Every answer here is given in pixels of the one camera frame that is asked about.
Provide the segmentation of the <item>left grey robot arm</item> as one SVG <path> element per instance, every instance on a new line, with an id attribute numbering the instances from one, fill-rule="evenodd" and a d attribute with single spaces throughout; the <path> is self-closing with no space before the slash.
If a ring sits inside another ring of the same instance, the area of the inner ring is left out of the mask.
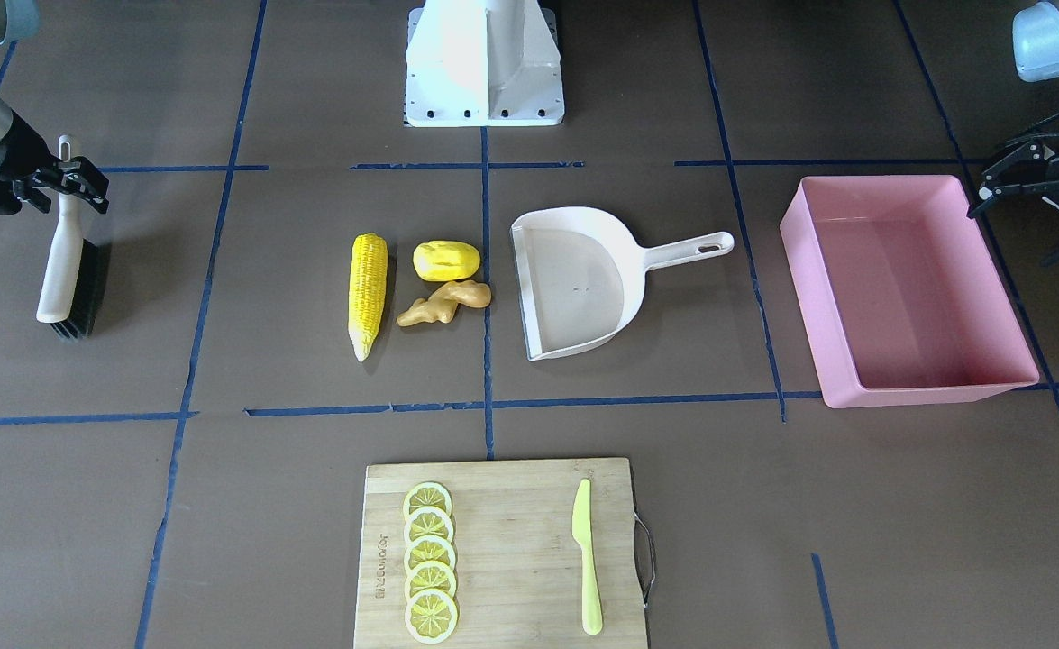
<path id="1" fill-rule="evenodd" d="M 1016 13 L 1011 37 L 1020 79 L 1059 78 L 1059 1 L 1039 1 Z"/>

